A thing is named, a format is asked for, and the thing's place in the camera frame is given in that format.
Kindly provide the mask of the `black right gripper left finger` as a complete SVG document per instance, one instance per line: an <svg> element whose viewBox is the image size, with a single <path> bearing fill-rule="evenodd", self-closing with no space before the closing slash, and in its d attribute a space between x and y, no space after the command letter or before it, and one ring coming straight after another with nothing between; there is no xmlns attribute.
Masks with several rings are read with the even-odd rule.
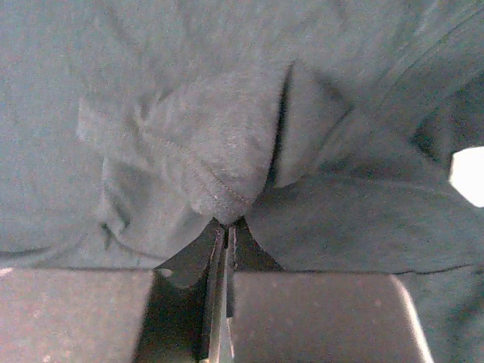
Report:
<svg viewBox="0 0 484 363"><path fill-rule="evenodd" d="M1 270L3 362L218 362L225 231L158 269Z"/></svg>

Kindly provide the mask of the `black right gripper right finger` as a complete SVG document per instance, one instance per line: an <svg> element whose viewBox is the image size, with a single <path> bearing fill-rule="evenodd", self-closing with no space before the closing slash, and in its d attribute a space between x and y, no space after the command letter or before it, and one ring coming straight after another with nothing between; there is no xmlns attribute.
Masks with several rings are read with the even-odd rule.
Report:
<svg viewBox="0 0 484 363"><path fill-rule="evenodd" d="M394 275L284 271L231 228L228 326L235 362L431 362Z"/></svg>

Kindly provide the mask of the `black t shirt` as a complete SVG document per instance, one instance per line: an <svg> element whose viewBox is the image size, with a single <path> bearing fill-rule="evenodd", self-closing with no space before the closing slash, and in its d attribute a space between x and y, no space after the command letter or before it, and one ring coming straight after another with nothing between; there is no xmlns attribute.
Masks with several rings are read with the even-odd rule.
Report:
<svg viewBox="0 0 484 363"><path fill-rule="evenodd" d="M210 222L397 274L483 360L481 1L3 1L2 267L153 268Z"/></svg>

